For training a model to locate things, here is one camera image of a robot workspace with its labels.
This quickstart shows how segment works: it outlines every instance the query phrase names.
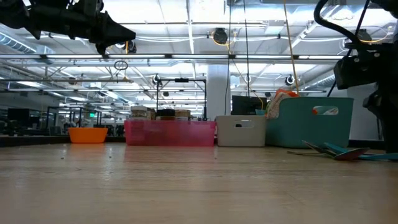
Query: clear plastic bin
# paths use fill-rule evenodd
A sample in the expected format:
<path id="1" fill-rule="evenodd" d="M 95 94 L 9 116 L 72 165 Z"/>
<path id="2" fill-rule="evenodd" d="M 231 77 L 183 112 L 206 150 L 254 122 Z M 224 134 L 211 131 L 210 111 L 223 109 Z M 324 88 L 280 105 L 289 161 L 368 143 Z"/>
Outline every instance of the clear plastic bin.
<path id="1" fill-rule="evenodd" d="M 214 146 L 214 121 L 125 121 L 129 146 Z"/>

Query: wooden table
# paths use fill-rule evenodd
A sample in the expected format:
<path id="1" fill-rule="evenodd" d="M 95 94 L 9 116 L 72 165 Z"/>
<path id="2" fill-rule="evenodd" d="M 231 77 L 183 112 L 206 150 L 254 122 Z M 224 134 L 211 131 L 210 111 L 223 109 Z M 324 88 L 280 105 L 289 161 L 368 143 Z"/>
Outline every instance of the wooden table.
<path id="1" fill-rule="evenodd" d="M 338 162 L 276 148 L 0 149 L 4 224 L 395 224 L 397 209 L 392 162 Z"/>

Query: hanging wire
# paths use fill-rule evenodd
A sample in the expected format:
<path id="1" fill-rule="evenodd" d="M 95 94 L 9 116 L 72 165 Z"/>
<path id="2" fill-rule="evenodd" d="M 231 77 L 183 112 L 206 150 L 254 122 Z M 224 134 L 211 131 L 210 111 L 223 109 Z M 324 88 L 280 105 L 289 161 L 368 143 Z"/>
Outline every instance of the hanging wire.
<path id="1" fill-rule="evenodd" d="M 293 66 L 294 81 L 295 81 L 295 84 L 296 84 L 296 91 L 297 91 L 297 94 L 299 94 L 299 93 L 300 93 L 300 92 L 299 92 L 299 91 L 300 91 L 300 90 L 299 90 L 299 81 L 298 81 L 298 79 L 297 79 L 296 66 L 295 66 L 295 64 L 294 64 L 292 39 L 291 39 L 291 36 L 290 36 L 289 22 L 288 22 L 288 20 L 287 20 L 286 0 L 284 0 L 284 9 L 285 9 L 285 18 L 286 18 L 287 35 L 288 35 L 288 38 L 289 38 L 290 56 L 291 56 L 291 58 L 292 58 L 292 66 Z"/>
<path id="2" fill-rule="evenodd" d="M 252 92 L 254 93 L 254 95 L 255 95 L 256 97 L 259 98 L 259 100 L 260 100 L 260 102 L 261 102 L 261 110 L 263 110 L 263 109 L 264 109 L 264 102 L 263 102 L 263 100 L 262 100 L 261 97 L 258 96 L 257 93 L 256 93 L 254 90 L 252 90 L 252 88 L 250 87 L 250 84 L 249 84 L 249 83 L 250 83 L 250 80 L 247 80 L 247 81 L 246 81 L 246 79 L 244 79 L 244 77 L 243 77 L 241 71 L 239 70 L 238 66 L 237 66 L 236 63 L 235 63 L 235 60 L 232 59 L 232 62 L 234 63 L 234 65 L 235 65 L 235 67 L 236 67 L 236 69 L 237 69 L 237 71 L 238 71 L 240 77 L 243 79 L 243 81 L 244 81 L 246 84 L 248 84 L 249 90 L 252 91 Z"/>
<path id="3" fill-rule="evenodd" d="M 246 30 L 246 63 L 248 65 L 248 96 L 250 96 L 250 73 L 249 73 L 249 41 L 248 41 L 248 20 L 246 19 L 246 0 L 243 0 L 244 28 Z"/>
<path id="4" fill-rule="evenodd" d="M 229 37 L 231 37 L 231 15 L 232 15 L 232 0 L 229 0 Z M 230 55 L 231 53 L 229 52 L 229 45 L 231 44 L 231 38 L 228 38 L 228 71 L 227 71 L 227 75 L 226 75 L 226 87 L 225 87 L 225 101 L 224 101 L 224 115 L 227 114 L 226 110 L 227 110 L 227 102 L 230 101 L 231 99 L 227 99 L 227 95 L 228 95 L 228 87 L 229 87 L 229 76 L 230 76 L 230 71 L 229 71 L 229 61 L 230 61 Z"/>

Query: teal storage bin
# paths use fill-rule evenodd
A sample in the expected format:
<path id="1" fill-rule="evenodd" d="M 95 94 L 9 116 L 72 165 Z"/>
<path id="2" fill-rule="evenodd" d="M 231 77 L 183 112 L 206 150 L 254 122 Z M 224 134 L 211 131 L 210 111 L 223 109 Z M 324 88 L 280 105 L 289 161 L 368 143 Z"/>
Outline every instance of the teal storage bin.
<path id="1" fill-rule="evenodd" d="M 347 147 L 353 114 L 352 98 L 299 97 L 280 102 L 279 117 L 267 120 L 266 144 L 307 148 L 307 141 L 323 147 L 324 142 Z M 322 108 L 338 108 L 338 114 L 324 115 Z"/>

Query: white storage bin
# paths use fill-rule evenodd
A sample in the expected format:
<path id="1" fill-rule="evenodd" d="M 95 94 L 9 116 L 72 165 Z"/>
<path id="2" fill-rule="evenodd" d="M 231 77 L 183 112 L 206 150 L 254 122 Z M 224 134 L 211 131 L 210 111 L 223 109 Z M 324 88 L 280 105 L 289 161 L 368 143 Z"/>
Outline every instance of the white storage bin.
<path id="1" fill-rule="evenodd" d="M 219 146 L 264 147 L 266 145 L 265 116 L 217 116 Z"/>

